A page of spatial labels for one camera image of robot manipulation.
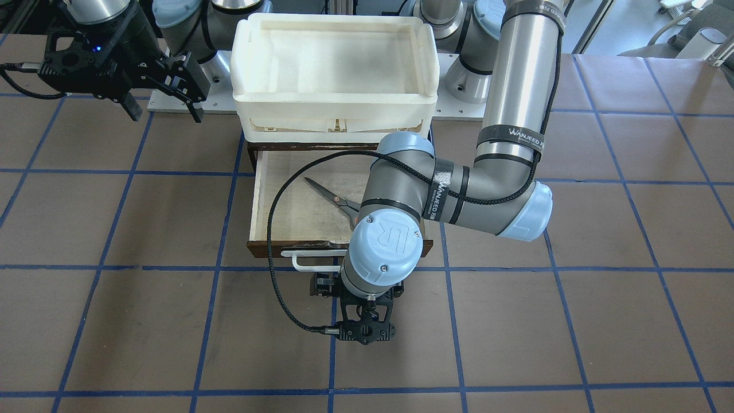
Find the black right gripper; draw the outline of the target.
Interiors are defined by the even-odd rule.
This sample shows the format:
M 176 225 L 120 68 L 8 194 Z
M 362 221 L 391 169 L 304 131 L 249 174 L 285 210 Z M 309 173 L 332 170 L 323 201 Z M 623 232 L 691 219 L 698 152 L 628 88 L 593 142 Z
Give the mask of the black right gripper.
M 181 100 L 195 123 L 204 119 L 202 102 L 210 90 L 191 54 L 166 55 L 147 24 L 130 23 L 123 30 L 107 24 L 100 30 L 53 27 L 37 74 L 57 91 L 117 102 L 133 121 L 143 111 L 132 89 L 157 89 Z

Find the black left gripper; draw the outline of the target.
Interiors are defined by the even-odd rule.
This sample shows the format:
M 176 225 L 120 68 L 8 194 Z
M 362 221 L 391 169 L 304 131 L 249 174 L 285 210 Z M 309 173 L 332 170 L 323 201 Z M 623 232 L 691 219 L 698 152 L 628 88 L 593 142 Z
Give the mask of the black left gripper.
M 333 326 L 323 326 L 317 331 L 362 345 L 390 341 L 396 334 L 396 327 L 391 322 L 393 301 L 403 292 L 404 283 L 399 282 L 375 299 L 360 298 L 347 290 L 338 275 L 314 274 L 310 280 L 310 295 L 337 297 L 342 314 L 342 319 Z

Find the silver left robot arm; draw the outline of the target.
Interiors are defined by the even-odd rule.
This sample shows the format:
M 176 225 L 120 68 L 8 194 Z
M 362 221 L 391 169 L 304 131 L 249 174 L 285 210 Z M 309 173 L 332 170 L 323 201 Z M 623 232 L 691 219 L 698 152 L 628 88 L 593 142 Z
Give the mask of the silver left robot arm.
M 556 93 L 565 31 L 564 1 L 508 1 L 472 166 L 435 154 L 414 133 L 378 144 L 349 248 L 335 280 L 314 278 L 313 294 L 337 295 L 360 319 L 310 332 L 368 344 L 390 340 L 378 305 L 415 269 L 432 220 L 498 237 L 532 241 L 546 229 L 552 191 L 535 179 Z

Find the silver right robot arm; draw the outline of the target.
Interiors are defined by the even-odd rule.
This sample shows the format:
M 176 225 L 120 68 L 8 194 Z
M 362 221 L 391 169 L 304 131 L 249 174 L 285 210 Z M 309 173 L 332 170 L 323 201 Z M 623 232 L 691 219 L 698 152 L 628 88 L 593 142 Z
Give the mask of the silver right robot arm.
M 137 1 L 58 1 L 61 26 L 49 34 L 37 74 L 59 92 L 142 110 L 132 89 L 157 89 L 200 122 L 212 84 L 227 76 L 215 59 L 231 50 L 239 21 L 270 13 L 270 1 L 155 1 L 154 22 Z

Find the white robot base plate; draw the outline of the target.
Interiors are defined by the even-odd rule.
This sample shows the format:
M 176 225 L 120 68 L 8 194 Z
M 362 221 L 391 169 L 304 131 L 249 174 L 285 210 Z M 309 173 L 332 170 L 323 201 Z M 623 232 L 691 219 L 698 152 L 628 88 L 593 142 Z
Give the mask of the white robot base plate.
M 438 54 L 440 65 L 440 78 L 438 86 L 437 102 L 435 104 L 435 119 L 443 120 L 474 120 L 481 121 L 485 118 L 485 103 L 468 103 L 457 99 L 448 89 L 448 70 L 458 61 L 458 54 Z M 270 116 L 283 113 L 291 115 L 302 110 L 307 116 L 346 115 L 362 117 L 364 115 L 388 116 L 399 105 L 416 104 L 417 96 L 409 95 L 399 97 L 393 92 L 388 92 L 383 97 L 358 93 L 347 96 L 344 93 L 317 93 L 312 97 L 296 96 L 294 93 L 276 94 L 272 99 L 265 97 L 263 102 L 254 98 L 249 101 L 248 97 L 233 95 L 232 87 L 213 86 L 209 96 L 202 103 L 201 108 L 205 114 L 236 114 L 242 116 Z

